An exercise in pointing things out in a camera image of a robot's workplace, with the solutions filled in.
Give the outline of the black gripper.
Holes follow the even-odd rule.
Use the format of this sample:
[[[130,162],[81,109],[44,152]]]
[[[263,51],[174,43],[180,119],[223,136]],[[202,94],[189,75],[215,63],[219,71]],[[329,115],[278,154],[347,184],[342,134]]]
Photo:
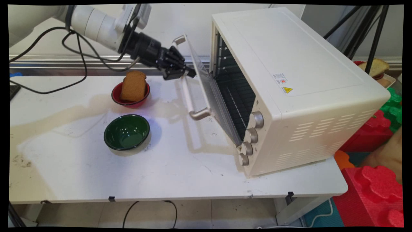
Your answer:
[[[194,69],[186,67],[185,59],[175,46],[162,47],[161,43],[144,33],[138,33],[131,26],[125,30],[121,42],[121,53],[131,59],[139,58],[139,62],[148,66],[162,69],[163,79],[174,80],[182,76],[194,78]]]

